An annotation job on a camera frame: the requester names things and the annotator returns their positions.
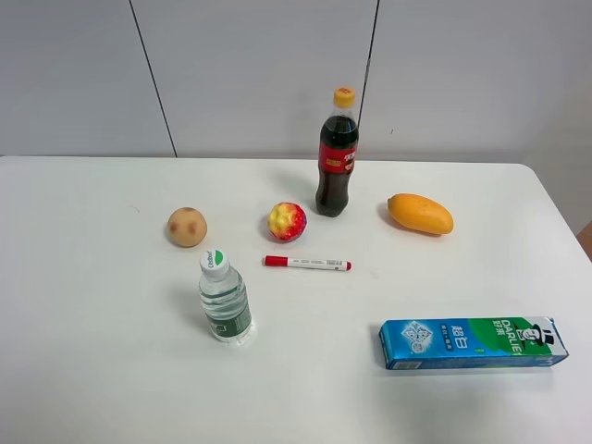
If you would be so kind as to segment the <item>red yellow squishy ball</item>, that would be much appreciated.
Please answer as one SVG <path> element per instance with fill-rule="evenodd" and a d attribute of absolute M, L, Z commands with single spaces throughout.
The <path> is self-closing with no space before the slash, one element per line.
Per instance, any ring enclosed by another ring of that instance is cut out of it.
<path fill-rule="evenodd" d="M 307 225 L 304 210 L 296 203 L 276 204 L 267 218 L 270 233 L 279 241 L 295 241 L 301 237 Z"/>

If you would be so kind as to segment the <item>red whiteboard marker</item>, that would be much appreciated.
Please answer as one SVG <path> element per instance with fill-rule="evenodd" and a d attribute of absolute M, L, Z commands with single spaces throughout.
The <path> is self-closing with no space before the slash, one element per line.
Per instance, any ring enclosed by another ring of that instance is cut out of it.
<path fill-rule="evenodd" d="M 291 267 L 301 269 L 332 270 L 347 272 L 352 269 L 352 263 L 341 260 L 297 259 L 286 256 L 266 255 L 263 259 L 267 267 Z"/>

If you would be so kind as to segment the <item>cola bottle yellow cap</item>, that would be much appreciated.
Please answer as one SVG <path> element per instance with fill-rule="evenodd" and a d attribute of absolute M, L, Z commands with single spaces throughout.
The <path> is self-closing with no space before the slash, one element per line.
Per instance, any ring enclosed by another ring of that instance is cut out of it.
<path fill-rule="evenodd" d="M 355 90 L 338 87 L 333 94 L 334 109 L 320 131 L 315 205 L 321 216 L 339 216 L 349 201 L 349 181 L 359 141 L 352 113 L 354 104 Z"/>

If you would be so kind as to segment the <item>small water bottle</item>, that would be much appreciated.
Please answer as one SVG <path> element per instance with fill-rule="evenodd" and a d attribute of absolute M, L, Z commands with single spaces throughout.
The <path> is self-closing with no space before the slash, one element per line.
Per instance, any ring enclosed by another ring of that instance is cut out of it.
<path fill-rule="evenodd" d="M 253 318 L 245 282 L 219 249 L 206 250 L 200 258 L 199 295 L 214 337 L 241 344 L 250 335 Z"/>

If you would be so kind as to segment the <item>tan spotted round fruit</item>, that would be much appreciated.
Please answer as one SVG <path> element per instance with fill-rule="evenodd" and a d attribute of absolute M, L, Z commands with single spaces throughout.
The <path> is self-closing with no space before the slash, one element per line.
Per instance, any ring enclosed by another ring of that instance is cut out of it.
<path fill-rule="evenodd" d="M 168 238 L 177 246 L 190 248 L 199 245 L 207 234 L 203 214 L 192 207 L 181 207 L 172 213 L 166 225 Z"/>

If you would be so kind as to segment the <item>yellow mango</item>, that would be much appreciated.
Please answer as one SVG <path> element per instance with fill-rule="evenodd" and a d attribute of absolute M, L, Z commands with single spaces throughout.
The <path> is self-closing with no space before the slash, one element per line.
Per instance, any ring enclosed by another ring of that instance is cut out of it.
<path fill-rule="evenodd" d="M 399 193 L 387 200 L 388 213 L 404 228 L 431 235 L 447 235 L 454 229 L 451 213 L 424 196 Z"/>

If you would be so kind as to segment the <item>blue green toothpaste box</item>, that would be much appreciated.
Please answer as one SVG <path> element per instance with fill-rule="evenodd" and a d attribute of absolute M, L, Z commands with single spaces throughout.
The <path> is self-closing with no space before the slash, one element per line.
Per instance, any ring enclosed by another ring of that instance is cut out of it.
<path fill-rule="evenodd" d="M 545 316 L 388 320 L 378 337 L 388 370 L 550 367 L 569 356 Z"/>

